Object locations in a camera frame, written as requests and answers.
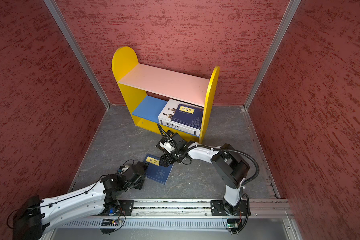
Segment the white heritage cultural book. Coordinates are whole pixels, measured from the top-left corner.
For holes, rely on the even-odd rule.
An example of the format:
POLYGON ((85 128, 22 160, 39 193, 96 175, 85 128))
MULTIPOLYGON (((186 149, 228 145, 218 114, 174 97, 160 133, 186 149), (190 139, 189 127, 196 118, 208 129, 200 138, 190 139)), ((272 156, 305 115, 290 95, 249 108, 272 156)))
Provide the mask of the white heritage cultural book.
POLYGON ((189 126, 186 126, 186 125, 182 125, 182 124, 173 122, 171 120, 165 120, 165 119, 159 118, 159 124, 161 124, 163 126, 166 126, 166 127, 170 127, 172 129, 175 129, 175 130, 179 130, 181 132, 184 132, 184 133, 187 133, 187 134, 190 134, 190 135, 194 135, 196 137, 200 136, 200 131, 201 130, 196 129, 196 128, 192 128, 192 127, 189 127, 189 126))

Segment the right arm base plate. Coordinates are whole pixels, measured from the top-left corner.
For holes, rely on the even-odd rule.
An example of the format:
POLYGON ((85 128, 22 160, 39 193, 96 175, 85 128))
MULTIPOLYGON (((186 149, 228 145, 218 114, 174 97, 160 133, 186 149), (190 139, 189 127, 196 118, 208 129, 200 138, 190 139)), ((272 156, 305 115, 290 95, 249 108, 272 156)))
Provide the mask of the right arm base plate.
POLYGON ((251 216, 246 200, 239 200, 236 206, 229 205, 225 200, 211 200, 212 216, 251 216))

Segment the white book brown pattern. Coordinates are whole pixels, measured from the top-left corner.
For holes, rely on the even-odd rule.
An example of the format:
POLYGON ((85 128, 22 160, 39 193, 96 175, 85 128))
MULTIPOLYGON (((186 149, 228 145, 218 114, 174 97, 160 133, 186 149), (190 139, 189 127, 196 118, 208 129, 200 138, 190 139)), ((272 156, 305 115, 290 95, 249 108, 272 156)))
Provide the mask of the white book brown pattern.
POLYGON ((165 120, 171 120, 173 115, 175 114, 175 111, 176 111, 177 107, 179 106, 179 104, 191 105, 188 103, 184 103, 184 102, 180 102, 180 101, 171 99, 167 102, 165 107, 162 109, 161 113, 158 116, 158 120, 159 120, 159 118, 165 119, 165 120))

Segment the blue book yellow label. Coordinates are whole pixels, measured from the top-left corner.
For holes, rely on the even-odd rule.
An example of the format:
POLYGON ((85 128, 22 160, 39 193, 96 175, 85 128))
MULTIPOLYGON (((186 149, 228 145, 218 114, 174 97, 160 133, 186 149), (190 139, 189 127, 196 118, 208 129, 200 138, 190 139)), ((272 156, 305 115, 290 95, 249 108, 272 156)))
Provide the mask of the blue book yellow label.
POLYGON ((172 121, 194 128, 201 129, 204 110, 195 106, 179 104, 172 121))
POLYGON ((155 182, 165 185, 172 171, 173 165, 163 167, 159 165, 160 159, 156 156, 147 154, 144 160, 148 163, 146 177, 155 182))

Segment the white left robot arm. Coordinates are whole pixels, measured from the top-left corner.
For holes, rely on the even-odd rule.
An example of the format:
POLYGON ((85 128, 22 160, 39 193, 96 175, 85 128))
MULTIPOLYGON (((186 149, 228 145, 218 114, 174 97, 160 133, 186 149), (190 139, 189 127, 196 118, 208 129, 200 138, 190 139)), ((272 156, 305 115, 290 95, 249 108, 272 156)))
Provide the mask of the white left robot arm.
POLYGON ((40 199, 28 198, 13 214, 13 239, 38 240, 44 233, 66 223, 95 215, 122 215, 119 197, 124 192, 143 187, 148 164, 137 162, 122 166, 115 174, 103 175, 97 182, 77 191, 40 199))

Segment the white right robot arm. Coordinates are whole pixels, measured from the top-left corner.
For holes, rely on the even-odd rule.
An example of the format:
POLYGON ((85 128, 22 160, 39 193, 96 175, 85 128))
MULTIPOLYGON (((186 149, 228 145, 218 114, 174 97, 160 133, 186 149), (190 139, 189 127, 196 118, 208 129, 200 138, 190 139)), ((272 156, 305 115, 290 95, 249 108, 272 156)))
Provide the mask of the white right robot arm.
POLYGON ((212 164, 226 185, 223 208, 227 215, 236 215, 243 201, 245 184, 259 174, 255 159, 229 144, 210 147, 195 141, 187 142, 177 133, 165 132, 161 125, 158 125, 158 129, 162 138, 156 147, 164 152, 159 165, 169 167, 174 163, 183 164, 185 159, 190 163, 199 160, 212 164))

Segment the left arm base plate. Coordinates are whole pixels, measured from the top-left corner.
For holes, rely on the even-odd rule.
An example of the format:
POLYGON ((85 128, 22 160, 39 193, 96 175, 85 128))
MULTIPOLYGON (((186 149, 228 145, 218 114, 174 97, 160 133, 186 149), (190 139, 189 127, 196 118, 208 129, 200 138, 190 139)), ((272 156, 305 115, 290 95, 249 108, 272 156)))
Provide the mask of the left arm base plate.
POLYGON ((106 211, 108 216, 131 216, 134 208, 134 200, 118 200, 111 204, 106 211))

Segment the blue book yellow label front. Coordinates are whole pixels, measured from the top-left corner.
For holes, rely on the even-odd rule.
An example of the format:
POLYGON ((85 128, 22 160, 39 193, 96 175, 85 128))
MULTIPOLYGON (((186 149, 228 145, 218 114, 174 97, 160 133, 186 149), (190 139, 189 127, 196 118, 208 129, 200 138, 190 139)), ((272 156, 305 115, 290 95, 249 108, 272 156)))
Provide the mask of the blue book yellow label front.
POLYGON ((165 185, 172 171, 173 165, 163 167, 159 165, 160 159, 156 156, 147 154, 144 160, 148 163, 146 177, 155 182, 165 185))

